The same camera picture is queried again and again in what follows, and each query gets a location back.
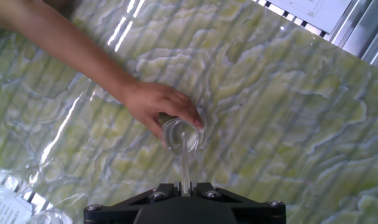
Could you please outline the person hand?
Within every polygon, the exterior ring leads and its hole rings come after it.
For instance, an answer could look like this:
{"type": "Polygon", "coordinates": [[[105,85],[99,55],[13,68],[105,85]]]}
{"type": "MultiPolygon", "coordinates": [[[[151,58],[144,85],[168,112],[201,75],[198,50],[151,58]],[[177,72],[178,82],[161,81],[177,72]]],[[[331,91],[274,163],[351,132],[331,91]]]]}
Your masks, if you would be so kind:
{"type": "Polygon", "coordinates": [[[156,137],[161,134],[162,125],[158,121],[161,113],[181,118],[200,129],[204,126],[190,98],[170,86],[134,81],[118,90],[118,100],[156,137]]]}

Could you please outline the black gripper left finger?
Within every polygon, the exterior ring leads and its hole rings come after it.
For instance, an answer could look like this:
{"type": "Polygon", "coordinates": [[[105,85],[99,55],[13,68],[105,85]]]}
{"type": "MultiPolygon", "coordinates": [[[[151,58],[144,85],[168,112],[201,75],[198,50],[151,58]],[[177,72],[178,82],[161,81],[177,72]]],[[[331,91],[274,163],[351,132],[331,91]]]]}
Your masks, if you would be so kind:
{"type": "Polygon", "coordinates": [[[159,184],[155,189],[112,206],[92,204],[84,209],[84,224],[134,223],[139,211],[145,206],[177,196],[179,196],[179,186],[159,184]]]}

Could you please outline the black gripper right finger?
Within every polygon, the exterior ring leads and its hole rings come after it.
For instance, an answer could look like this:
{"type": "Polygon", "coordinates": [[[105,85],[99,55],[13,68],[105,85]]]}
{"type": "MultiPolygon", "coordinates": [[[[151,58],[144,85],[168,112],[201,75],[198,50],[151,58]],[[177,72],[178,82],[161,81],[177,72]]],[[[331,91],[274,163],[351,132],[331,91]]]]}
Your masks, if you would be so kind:
{"type": "Polygon", "coordinates": [[[237,223],[285,224],[285,203],[279,200],[256,202],[211,183],[197,183],[193,196],[226,206],[237,223]]]}

